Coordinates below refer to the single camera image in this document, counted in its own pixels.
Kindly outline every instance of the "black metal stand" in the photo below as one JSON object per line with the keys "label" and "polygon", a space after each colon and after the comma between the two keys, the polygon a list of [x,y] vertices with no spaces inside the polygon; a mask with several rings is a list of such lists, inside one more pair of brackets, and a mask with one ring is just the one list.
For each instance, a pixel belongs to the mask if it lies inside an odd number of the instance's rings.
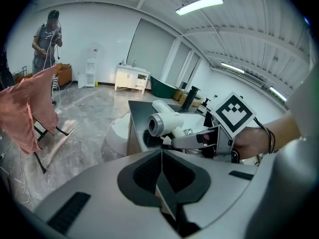
{"label": "black metal stand", "polygon": [[56,126],[55,128],[56,128],[56,130],[58,130],[59,132],[61,132],[61,133],[64,134],[65,136],[68,136],[68,135],[69,135],[68,133],[66,133],[66,132],[62,131],[61,129],[59,129],[57,126]]}
{"label": "black metal stand", "polygon": [[[56,126],[55,128],[56,128],[59,132],[61,132],[62,134],[64,134],[65,136],[68,136],[68,135],[69,135],[68,133],[66,133],[66,132],[62,131],[61,129],[59,129],[57,126]],[[38,129],[36,126],[34,126],[34,129],[35,129],[35,131],[37,131],[37,132],[40,134],[40,137],[37,139],[38,141],[41,141],[41,140],[45,137],[46,133],[48,133],[48,130],[45,130],[44,132],[41,132],[41,130]],[[41,161],[40,161],[38,155],[36,154],[36,152],[34,152],[33,154],[35,155],[36,160],[38,161],[38,163],[39,163],[39,165],[40,165],[40,167],[41,167],[42,172],[45,173],[45,172],[46,172],[46,169],[43,167],[43,165],[42,165],[42,163],[41,163]]]}
{"label": "black metal stand", "polygon": [[39,163],[39,165],[40,165],[40,167],[41,167],[42,172],[45,174],[46,169],[43,167],[43,165],[42,165],[42,163],[41,163],[41,161],[40,161],[38,155],[36,154],[36,152],[34,152],[33,154],[35,155],[36,160],[38,161],[38,163]]}

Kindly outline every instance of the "person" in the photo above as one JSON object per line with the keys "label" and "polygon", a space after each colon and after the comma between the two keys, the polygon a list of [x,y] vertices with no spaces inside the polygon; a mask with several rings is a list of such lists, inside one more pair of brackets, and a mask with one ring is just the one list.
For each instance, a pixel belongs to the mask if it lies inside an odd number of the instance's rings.
{"label": "person", "polygon": [[[291,112],[277,120],[264,125],[276,138],[274,150],[280,149],[288,142],[300,137],[300,131]],[[239,152],[240,159],[254,157],[269,152],[267,133],[260,127],[246,127],[235,138],[234,148]]]}
{"label": "person", "polygon": [[54,62],[54,46],[62,46],[62,30],[58,25],[59,11],[52,10],[47,19],[47,23],[38,28],[34,35],[32,48],[34,58],[32,62],[32,73],[36,73],[51,67]]}

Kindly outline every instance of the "door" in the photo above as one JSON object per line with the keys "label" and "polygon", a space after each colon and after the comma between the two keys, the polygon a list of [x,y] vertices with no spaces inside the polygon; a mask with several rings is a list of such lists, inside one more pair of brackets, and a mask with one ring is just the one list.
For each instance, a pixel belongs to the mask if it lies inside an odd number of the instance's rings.
{"label": "door", "polygon": [[128,88],[132,88],[132,89],[136,88],[136,80],[137,80],[137,78],[138,78],[138,74],[135,73],[134,71],[131,71],[129,73]]}
{"label": "door", "polygon": [[83,88],[86,85],[86,75],[82,74],[79,75],[79,79],[78,79],[78,88]]}
{"label": "door", "polygon": [[185,72],[183,80],[182,80],[186,84],[188,83],[188,81],[189,81],[189,79],[190,79],[190,77],[191,77],[191,75],[192,75],[192,73],[193,73],[198,61],[199,61],[199,56],[196,53],[194,53],[193,57],[190,60],[189,66],[188,66],[188,68],[187,68],[187,70]]}
{"label": "door", "polygon": [[129,88],[129,74],[126,70],[118,70],[116,74],[116,86]]}

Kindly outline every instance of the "human hand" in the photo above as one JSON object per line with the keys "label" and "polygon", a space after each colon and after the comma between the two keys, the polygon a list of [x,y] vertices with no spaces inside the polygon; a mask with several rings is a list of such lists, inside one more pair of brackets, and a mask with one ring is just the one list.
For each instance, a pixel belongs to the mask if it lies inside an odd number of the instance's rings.
{"label": "human hand", "polygon": [[40,50],[40,54],[46,56],[46,51],[45,51],[45,49],[41,49],[41,50]]}
{"label": "human hand", "polygon": [[268,152],[268,144],[268,135],[263,129],[246,127],[236,135],[234,149],[239,152],[240,159],[246,159]]}

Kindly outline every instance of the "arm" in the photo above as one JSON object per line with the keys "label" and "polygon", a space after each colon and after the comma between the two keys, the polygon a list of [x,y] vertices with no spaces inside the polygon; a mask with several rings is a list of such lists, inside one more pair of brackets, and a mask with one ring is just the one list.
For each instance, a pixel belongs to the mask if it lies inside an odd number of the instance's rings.
{"label": "arm", "polygon": [[[291,112],[287,112],[283,117],[265,124],[265,127],[275,135],[275,150],[300,137],[299,129]],[[246,159],[260,153],[268,153],[268,141],[268,135],[264,130],[247,127],[236,136],[235,149],[239,151],[241,159]]]}
{"label": "arm", "polygon": [[59,47],[62,47],[62,29],[60,27],[59,31],[58,31],[58,38],[56,40],[56,44],[59,46]]}
{"label": "arm", "polygon": [[35,49],[37,52],[43,54],[43,50],[38,45],[39,36],[35,36],[32,42],[32,48]]}
{"label": "arm", "polygon": [[57,39],[56,44],[57,44],[59,47],[62,47],[62,39]]}

